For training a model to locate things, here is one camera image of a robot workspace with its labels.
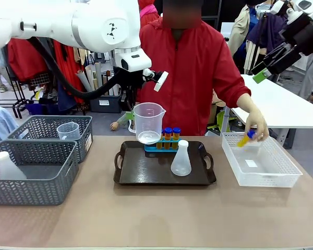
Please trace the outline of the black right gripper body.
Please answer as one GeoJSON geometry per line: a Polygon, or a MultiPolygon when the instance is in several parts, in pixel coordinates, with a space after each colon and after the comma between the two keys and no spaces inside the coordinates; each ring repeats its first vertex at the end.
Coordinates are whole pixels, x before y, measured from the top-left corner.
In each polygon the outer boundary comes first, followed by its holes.
{"type": "Polygon", "coordinates": [[[290,24],[282,32],[285,42],[269,53],[263,60],[264,75],[279,74],[293,63],[297,62],[301,55],[313,55],[313,22],[306,25],[290,24]]]}

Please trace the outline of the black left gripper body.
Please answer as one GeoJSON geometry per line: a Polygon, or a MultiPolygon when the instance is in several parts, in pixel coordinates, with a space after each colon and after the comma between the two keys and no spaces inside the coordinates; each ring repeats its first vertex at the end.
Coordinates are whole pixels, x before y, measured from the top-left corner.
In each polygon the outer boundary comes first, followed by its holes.
{"type": "Polygon", "coordinates": [[[131,111],[135,105],[137,90],[142,88],[145,80],[143,71],[129,72],[120,67],[113,67],[115,82],[121,87],[119,106],[122,111],[131,111]]]}

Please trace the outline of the person's left hand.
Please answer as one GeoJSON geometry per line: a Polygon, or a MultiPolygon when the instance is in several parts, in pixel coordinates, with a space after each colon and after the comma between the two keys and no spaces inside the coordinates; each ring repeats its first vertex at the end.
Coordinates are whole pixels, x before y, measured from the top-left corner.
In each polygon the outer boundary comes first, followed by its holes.
{"type": "Polygon", "coordinates": [[[269,136],[266,120],[258,109],[253,109],[249,112],[245,125],[245,133],[247,134],[253,126],[256,126],[256,133],[253,136],[254,140],[258,142],[264,141],[269,136]]]}

